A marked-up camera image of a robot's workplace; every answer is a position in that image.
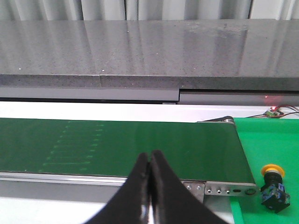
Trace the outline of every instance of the granite slab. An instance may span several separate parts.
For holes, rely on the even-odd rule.
[[[299,90],[298,20],[0,21],[0,52],[0,86]]]

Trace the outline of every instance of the white surface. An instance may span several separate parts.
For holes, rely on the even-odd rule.
[[[299,0],[254,0],[251,19],[299,19]]]
[[[1,224],[80,224],[104,203],[0,197]]]
[[[0,117],[196,122],[223,116],[248,117],[262,114],[268,108],[268,106],[0,102]],[[298,118],[298,116],[290,115],[286,118]]]

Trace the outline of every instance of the green surface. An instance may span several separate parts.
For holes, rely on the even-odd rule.
[[[160,149],[181,179],[253,183],[235,126],[0,119],[0,170],[127,176]]]
[[[244,224],[244,219],[238,197],[230,197],[230,207],[232,210],[235,224]]]
[[[299,120],[235,119],[237,130],[259,187],[264,185],[261,168],[269,163],[282,166],[291,205],[278,214],[261,205],[260,197],[240,198],[245,224],[299,223]]]

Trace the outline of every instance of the gray panel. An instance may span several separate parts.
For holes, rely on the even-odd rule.
[[[1,98],[178,101],[178,95],[178,90],[159,89],[0,88]]]
[[[185,105],[297,105],[299,94],[181,92],[179,103]]]
[[[21,181],[1,181],[0,187],[1,197],[104,203],[106,203],[119,189],[117,186]]]

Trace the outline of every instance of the green mat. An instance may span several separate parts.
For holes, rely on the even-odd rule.
[[[291,195],[291,205],[278,214],[260,204],[260,197],[239,198],[245,224],[299,223],[299,119],[235,119],[254,179],[264,185],[261,168],[269,163],[282,166],[284,184]]]

